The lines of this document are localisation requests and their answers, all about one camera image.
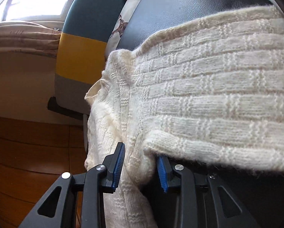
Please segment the white knitted sweater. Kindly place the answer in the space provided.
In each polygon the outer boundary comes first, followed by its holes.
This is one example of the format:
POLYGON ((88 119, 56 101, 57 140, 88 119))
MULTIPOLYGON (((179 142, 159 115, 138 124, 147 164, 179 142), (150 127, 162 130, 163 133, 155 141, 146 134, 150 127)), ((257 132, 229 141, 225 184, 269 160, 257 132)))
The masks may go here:
POLYGON ((224 11, 110 53, 89 89, 85 168, 125 144, 107 227, 156 227, 140 187, 165 154, 207 165, 284 172, 284 15, 224 11))

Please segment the black leather ottoman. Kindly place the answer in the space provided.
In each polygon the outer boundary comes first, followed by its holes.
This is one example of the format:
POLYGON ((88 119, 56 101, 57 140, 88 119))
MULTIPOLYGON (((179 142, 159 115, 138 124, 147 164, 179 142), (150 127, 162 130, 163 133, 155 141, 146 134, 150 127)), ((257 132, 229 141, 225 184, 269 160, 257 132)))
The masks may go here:
MULTIPOLYGON (((276 3, 284 13, 284 0, 141 0, 130 19, 118 48, 134 49, 152 33, 183 22, 229 9, 276 3)), ((249 171, 223 167, 205 167, 184 161, 195 172, 217 174, 256 219, 259 227, 284 227, 284 175, 269 172, 252 176, 249 171)), ((163 190, 155 174, 141 189, 150 202, 154 219, 159 223, 158 202, 163 190)))

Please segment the black sofa leg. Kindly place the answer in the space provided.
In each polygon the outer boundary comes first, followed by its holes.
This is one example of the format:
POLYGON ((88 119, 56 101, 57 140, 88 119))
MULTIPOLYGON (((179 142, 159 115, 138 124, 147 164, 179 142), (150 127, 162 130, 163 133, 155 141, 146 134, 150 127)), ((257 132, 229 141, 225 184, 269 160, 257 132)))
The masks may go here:
POLYGON ((87 114, 83 114, 77 111, 73 111, 73 110, 61 107, 60 105, 57 104, 56 97, 49 98, 48 103, 47 103, 47 109, 49 111, 52 111, 52 112, 55 112, 55 113, 58 113, 64 116, 74 118, 76 120, 83 120, 84 117, 85 118, 89 117, 89 115, 87 114))

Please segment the beige curtain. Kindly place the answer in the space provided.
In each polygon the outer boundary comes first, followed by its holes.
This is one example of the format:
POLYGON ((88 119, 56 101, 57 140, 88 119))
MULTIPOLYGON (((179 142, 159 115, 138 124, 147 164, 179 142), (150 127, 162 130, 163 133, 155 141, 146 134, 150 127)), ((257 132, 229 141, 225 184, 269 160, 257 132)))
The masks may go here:
POLYGON ((26 21, 0 22, 0 53, 56 58, 62 32, 26 21))

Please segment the grey yellow blue sofa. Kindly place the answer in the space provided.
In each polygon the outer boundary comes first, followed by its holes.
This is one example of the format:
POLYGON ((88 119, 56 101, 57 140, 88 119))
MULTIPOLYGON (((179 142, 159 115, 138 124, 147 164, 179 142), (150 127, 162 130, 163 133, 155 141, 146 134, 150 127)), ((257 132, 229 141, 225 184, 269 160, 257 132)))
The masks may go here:
MULTIPOLYGON (((54 97, 63 108, 89 115, 84 97, 105 68, 105 48, 127 0, 74 0, 57 51, 54 97)), ((83 118, 84 146, 88 146, 83 118)))

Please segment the white deer print pillow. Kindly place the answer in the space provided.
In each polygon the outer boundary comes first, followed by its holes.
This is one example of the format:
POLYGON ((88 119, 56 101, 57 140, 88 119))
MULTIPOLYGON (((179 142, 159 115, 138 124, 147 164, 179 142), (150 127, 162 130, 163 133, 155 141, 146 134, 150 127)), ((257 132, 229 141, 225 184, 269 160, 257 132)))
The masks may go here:
POLYGON ((127 27, 127 24, 140 1, 141 0, 127 0, 125 2, 123 9, 119 13, 118 20, 116 21, 116 24, 114 26, 114 30, 112 31, 107 42, 107 46, 105 48, 106 59, 108 58, 110 53, 117 48, 117 45, 127 27))

